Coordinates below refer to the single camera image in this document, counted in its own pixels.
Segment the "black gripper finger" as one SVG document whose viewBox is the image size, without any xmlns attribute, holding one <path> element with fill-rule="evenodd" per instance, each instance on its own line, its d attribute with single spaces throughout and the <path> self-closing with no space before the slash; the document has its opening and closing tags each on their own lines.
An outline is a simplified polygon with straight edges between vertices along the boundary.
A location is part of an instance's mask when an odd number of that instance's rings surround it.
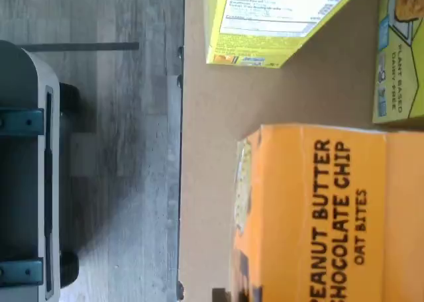
<svg viewBox="0 0 424 302">
<path fill-rule="evenodd" d="M 211 292 L 212 302 L 231 302 L 232 296 L 231 292 L 227 291 L 225 288 L 213 288 Z"/>
</svg>

